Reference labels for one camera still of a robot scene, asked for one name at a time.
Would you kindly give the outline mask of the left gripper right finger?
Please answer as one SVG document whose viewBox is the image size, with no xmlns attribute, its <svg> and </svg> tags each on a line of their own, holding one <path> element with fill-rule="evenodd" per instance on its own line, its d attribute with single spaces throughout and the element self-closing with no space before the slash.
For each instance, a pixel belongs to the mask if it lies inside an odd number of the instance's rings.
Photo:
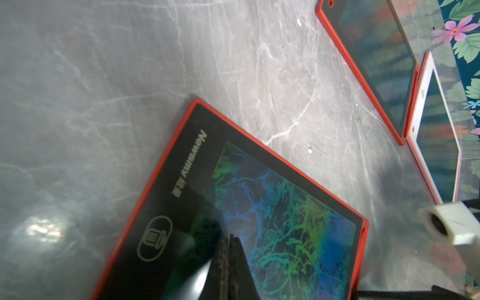
<svg viewBox="0 0 480 300">
<path fill-rule="evenodd" d="M 229 237 L 228 299 L 260 300 L 240 238 Z"/>
</svg>

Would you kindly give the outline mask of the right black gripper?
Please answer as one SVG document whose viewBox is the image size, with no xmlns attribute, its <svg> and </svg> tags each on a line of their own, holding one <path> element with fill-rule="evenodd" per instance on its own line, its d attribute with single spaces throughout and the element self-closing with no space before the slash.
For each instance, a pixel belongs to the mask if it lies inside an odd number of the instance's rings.
<svg viewBox="0 0 480 300">
<path fill-rule="evenodd" d="M 470 199 L 464 202 L 469 208 L 480 210 L 480 200 Z M 480 281 L 480 247 L 454 246 L 458 251 L 468 272 L 476 282 Z M 466 297 L 439 286 L 432 286 L 429 291 L 353 291 L 354 300 L 465 300 Z"/>
</svg>

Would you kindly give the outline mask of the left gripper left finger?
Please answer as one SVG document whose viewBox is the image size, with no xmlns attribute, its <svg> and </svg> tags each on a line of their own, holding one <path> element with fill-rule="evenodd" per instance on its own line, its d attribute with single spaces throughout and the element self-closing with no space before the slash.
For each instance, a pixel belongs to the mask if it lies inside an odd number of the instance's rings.
<svg viewBox="0 0 480 300">
<path fill-rule="evenodd" d="M 229 295 L 230 242 L 222 237 L 215 248 L 200 300 L 227 300 Z"/>
</svg>

